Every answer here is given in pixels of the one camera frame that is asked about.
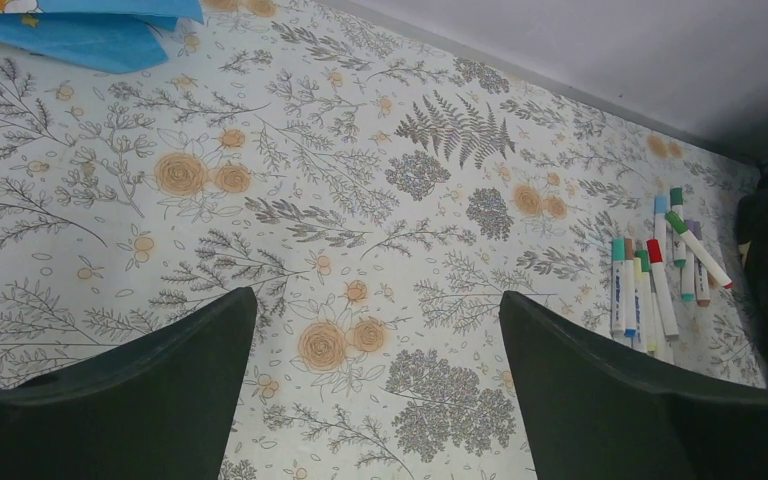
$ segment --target floral tablecloth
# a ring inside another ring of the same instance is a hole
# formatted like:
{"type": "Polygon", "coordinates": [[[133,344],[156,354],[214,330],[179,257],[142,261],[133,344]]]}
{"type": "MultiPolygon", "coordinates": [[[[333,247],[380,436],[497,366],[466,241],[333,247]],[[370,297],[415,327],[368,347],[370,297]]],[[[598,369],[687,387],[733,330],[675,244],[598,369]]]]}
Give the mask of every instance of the floral tablecloth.
{"type": "MultiPolygon", "coordinates": [[[[252,286],[220,478],[534,478],[502,292],[607,335],[608,242],[670,186],[740,271],[750,167],[313,2],[204,6],[131,75],[0,45],[0,387],[252,286]]],[[[676,362],[761,385],[737,277],[676,362]]]]}

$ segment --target table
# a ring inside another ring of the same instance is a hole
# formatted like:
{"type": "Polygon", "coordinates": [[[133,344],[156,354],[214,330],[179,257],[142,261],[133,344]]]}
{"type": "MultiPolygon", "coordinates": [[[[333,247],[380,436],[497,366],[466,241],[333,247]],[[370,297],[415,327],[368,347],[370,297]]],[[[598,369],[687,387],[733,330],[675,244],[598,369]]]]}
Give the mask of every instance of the table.
{"type": "MultiPolygon", "coordinates": [[[[129,75],[0,46],[0,387],[252,286],[220,478],[534,478],[502,292],[608,335],[610,238],[671,186],[740,271],[753,168],[313,2],[205,8],[129,75]]],[[[763,385],[713,297],[677,363],[763,385]]]]}

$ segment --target branch print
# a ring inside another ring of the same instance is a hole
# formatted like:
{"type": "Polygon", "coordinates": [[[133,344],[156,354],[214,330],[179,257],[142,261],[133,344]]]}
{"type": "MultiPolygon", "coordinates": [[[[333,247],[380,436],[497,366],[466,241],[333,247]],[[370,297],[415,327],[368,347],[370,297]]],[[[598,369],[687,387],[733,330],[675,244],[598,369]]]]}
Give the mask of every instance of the branch print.
{"type": "Polygon", "coordinates": [[[61,139],[51,132],[54,119],[45,103],[32,96],[35,86],[34,76],[22,73],[12,58],[0,59],[0,160],[43,138],[65,146],[74,144],[68,135],[61,139]]]}
{"type": "Polygon", "coordinates": [[[293,405],[292,412],[288,412],[282,405],[266,408],[263,411],[263,423],[270,430],[296,425],[304,427],[306,431],[302,434],[302,438],[308,442],[315,442],[323,436],[333,434],[328,438],[328,448],[332,453],[337,453],[347,446],[369,448],[358,457],[355,462],[357,468],[373,463],[398,465],[398,470],[404,469],[410,478],[414,478],[407,465],[388,448],[390,437],[381,423],[368,415],[363,417],[360,424],[353,424],[349,412],[340,405],[335,405],[334,419],[326,420],[321,419],[319,414],[310,408],[296,403],[293,405]]]}
{"type": "Polygon", "coordinates": [[[518,290],[526,296],[542,297],[546,301],[554,293],[539,293],[524,270],[480,270],[475,262],[458,251],[445,255],[443,267],[449,269],[447,286],[431,279],[413,286],[419,294],[419,305],[425,326],[451,327],[455,333],[466,334],[477,329],[486,319],[496,317],[499,301],[505,290],[518,290]]]}
{"type": "Polygon", "coordinates": [[[1,179],[0,219],[14,215],[24,215],[27,218],[16,220],[13,226],[2,229],[0,248],[4,248],[11,240],[18,243],[29,233],[57,234],[67,227],[79,228],[107,246],[101,237],[86,227],[51,213],[48,206],[51,204],[52,197],[43,190],[34,195],[34,188],[34,183],[26,180],[14,180],[9,177],[1,179]]]}
{"type": "Polygon", "coordinates": [[[393,421],[399,447],[429,463],[446,443],[481,456],[496,439],[503,448],[516,432],[516,409],[501,389],[479,390],[474,370],[452,367],[436,350],[402,350],[384,387],[408,399],[393,421]]]}

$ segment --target blue paper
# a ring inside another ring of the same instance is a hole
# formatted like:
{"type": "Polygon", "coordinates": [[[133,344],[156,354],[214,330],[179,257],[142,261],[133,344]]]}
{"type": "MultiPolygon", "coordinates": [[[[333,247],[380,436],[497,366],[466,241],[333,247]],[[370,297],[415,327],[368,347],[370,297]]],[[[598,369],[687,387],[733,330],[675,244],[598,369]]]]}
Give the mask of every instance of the blue paper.
{"type": "Polygon", "coordinates": [[[128,15],[0,15],[0,42],[110,73],[168,60],[149,27],[128,15]]]}
{"type": "Polygon", "coordinates": [[[0,13],[116,13],[204,21],[198,0],[0,0],[0,13]]]}

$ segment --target blue marker cap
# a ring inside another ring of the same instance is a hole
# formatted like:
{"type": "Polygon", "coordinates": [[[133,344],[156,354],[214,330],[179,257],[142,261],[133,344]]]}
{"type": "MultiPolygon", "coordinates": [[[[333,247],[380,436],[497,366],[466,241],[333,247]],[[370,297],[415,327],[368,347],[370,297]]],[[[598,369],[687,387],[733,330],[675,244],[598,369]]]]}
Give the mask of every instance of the blue marker cap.
{"type": "Polygon", "coordinates": [[[611,245],[611,262],[622,262],[625,260],[625,239],[615,238],[611,245]]]}
{"type": "Polygon", "coordinates": [[[655,213],[667,213],[667,196],[658,195],[655,197],[655,213]]]}

